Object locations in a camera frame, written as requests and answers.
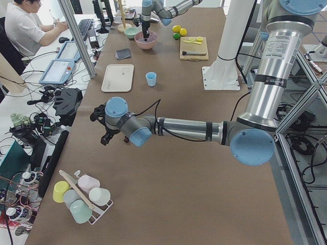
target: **white t-shirt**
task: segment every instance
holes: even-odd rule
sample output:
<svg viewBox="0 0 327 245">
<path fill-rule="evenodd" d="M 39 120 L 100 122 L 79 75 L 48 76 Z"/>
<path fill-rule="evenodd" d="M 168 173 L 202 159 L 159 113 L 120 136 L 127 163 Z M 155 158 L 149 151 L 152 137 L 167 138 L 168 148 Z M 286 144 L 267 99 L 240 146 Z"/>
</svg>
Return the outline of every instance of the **white t-shirt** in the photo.
<svg viewBox="0 0 327 245">
<path fill-rule="evenodd" d="M 9 3 L 5 19 L 6 34 L 23 56 L 32 56 L 40 49 L 38 42 L 45 35 L 32 14 Z"/>
</svg>

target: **pink cup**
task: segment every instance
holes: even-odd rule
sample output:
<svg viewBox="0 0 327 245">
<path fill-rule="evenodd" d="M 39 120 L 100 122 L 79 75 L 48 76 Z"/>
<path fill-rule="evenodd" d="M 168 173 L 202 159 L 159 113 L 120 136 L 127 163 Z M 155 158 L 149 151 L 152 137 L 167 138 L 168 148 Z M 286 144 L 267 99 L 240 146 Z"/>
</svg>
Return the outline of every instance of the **pink cup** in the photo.
<svg viewBox="0 0 327 245">
<path fill-rule="evenodd" d="M 89 194 L 93 188 L 100 187 L 100 181 L 89 175 L 83 175 L 78 179 L 78 186 Z"/>
</svg>

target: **tablet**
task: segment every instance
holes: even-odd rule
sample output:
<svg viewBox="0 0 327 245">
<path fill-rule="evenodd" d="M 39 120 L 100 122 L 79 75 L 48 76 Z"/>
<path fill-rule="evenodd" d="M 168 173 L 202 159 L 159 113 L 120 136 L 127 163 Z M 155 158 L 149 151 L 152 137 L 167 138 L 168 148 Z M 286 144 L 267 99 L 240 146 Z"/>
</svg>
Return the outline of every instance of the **tablet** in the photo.
<svg viewBox="0 0 327 245">
<path fill-rule="evenodd" d="M 50 62 L 41 77 L 40 84 L 64 84 L 67 82 L 75 67 L 72 59 L 54 59 Z"/>
<path fill-rule="evenodd" d="M 81 58 L 74 41 L 66 41 L 60 48 L 56 59 L 70 59 L 77 62 Z"/>
</svg>

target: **blue cup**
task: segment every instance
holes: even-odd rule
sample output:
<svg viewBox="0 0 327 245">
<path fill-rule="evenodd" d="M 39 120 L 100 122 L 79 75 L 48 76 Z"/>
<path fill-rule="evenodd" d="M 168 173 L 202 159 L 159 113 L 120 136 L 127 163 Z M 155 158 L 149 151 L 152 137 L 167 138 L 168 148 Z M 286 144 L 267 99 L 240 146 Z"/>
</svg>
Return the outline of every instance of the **blue cup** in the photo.
<svg viewBox="0 0 327 245">
<path fill-rule="evenodd" d="M 76 223 L 87 222 L 92 216 L 92 210 L 83 200 L 76 200 L 71 204 L 70 211 Z"/>
<path fill-rule="evenodd" d="M 157 80 L 157 74 L 155 72 L 148 72 L 145 75 L 145 78 L 147 79 L 147 83 L 150 87 L 153 87 L 156 83 Z"/>
</svg>

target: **blue joint cap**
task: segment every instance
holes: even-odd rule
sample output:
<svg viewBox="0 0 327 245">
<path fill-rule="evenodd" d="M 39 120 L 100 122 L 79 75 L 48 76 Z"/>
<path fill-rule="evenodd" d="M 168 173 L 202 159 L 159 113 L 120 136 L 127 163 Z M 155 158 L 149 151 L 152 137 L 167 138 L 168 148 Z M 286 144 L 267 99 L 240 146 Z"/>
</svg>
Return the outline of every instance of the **blue joint cap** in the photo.
<svg viewBox="0 0 327 245">
<path fill-rule="evenodd" d="M 258 166 L 270 160 L 275 152 L 273 138 L 260 129 L 246 129 L 237 133 L 230 142 L 232 155 L 241 163 Z"/>
<path fill-rule="evenodd" d="M 121 117 L 128 111 L 126 100 L 121 97 L 112 97 L 107 101 L 105 112 L 110 117 Z"/>
<path fill-rule="evenodd" d="M 269 33 L 268 32 L 260 32 L 260 36 L 263 41 L 267 41 L 268 37 L 269 37 Z"/>
<path fill-rule="evenodd" d="M 143 127 L 134 131 L 129 137 L 129 140 L 137 147 L 140 147 L 151 137 L 151 135 L 151 131 L 148 128 Z"/>
<path fill-rule="evenodd" d="M 143 0 L 142 1 L 142 7 L 148 7 L 151 6 L 152 0 Z"/>
<path fill-rule="evenodd" d="M 162 19 L 161 22 L 164 26 L 168 26 L 172 22 L 172 19 Z"/>
<path fill-rule="evenodd" d="M 279 3 L 292 14 L 307 16 L 319 13 L 327 5 L 327 0 L 279 0 Z"/>
</svg>

